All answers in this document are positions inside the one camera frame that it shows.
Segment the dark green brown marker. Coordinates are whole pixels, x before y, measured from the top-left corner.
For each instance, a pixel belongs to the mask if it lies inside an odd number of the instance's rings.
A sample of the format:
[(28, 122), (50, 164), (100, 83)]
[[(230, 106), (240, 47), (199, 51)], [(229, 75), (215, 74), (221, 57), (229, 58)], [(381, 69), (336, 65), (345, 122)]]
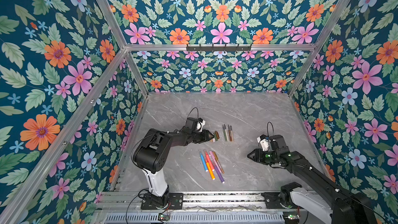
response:
[(228, 139), (227, 128), (226, 128), (225, 124), (222, 125), (222, 131), (223, 131), (225, 141), (228, 142), (229, 139)]

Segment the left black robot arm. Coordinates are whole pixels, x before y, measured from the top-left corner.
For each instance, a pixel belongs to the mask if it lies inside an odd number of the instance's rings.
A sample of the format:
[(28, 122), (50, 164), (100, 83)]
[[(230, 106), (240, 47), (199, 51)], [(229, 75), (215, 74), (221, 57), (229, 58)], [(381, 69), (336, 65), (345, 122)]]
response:
[(179, 130), (170, 132), (151, 128), (138, 142), (132, 162), (145, 173), (149, 192), (153, 196), (161, 198), (169, 192), (163, 167), (172, 147), (202, 144), (214, 138), (209, 130), (204, 129), (204, 125), (202, 118), (189, 117)]

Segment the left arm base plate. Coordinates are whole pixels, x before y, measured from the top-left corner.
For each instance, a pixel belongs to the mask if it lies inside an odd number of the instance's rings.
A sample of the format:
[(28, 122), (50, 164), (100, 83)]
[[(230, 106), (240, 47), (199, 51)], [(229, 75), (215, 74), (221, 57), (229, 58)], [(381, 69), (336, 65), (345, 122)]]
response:
[(183, 193), (166, 193), (162, 197), (153, 194), (145, 194), (141, 210), (179, 210), (183, 206)]

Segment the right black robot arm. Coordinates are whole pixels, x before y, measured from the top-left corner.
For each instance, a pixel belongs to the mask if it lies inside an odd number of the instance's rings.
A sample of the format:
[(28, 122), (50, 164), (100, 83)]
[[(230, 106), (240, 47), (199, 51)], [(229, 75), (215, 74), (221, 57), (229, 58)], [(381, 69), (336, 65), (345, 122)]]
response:
[(300, 207), (325, 224), (375, 224), (375, 212), (370, 199), (363, 193), (353, 194), (338, 186), (317, 170), (298, 151), (291, 151), (281, 135), (258, 137), (258, 148), (247, 157), (273, 169), (284, 169), (304, 181), (315, 194), (293, 182), (281, 186), (279, 203), (282, 207)]

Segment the purple marker pen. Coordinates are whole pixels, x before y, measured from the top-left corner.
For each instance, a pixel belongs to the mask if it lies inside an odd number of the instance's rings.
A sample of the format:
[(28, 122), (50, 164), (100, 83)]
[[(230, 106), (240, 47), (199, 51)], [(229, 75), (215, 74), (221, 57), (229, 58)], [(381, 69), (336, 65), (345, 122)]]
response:
[(217, 175), (218, 175), (220, 181), (224, 184), (224, 183), (225, 183), (225, 180), (224, 180), (224, 178), (223, 178), (223, 176), (222, 176), (222, 173), (219, 172), (219, 171), (217, 170), (215, 164), (214, 164), (214, 167), (215, 167), (215, 171), (216, 171), (216, 173), (217, 173)]

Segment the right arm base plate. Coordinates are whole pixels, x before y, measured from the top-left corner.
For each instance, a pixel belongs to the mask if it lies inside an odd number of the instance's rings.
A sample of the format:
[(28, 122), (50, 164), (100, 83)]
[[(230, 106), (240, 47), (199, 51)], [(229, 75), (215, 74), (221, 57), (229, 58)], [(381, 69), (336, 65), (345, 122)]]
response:
[(268, 209), (297, 209), (302, 208), (293, 203), (292, 192), (264, 192), (261, 196), (264, 198), (264, 203)]

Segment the ochre brown marker pen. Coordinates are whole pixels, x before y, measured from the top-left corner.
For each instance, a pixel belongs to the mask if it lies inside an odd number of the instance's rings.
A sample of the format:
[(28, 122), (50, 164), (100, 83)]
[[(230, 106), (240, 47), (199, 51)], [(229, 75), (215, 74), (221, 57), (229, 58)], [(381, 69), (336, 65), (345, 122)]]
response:
[(234, 142), (234, 136), (233, 136), (232, 126), (230, 126), (230, 130), (231, 130), (232, 142)]

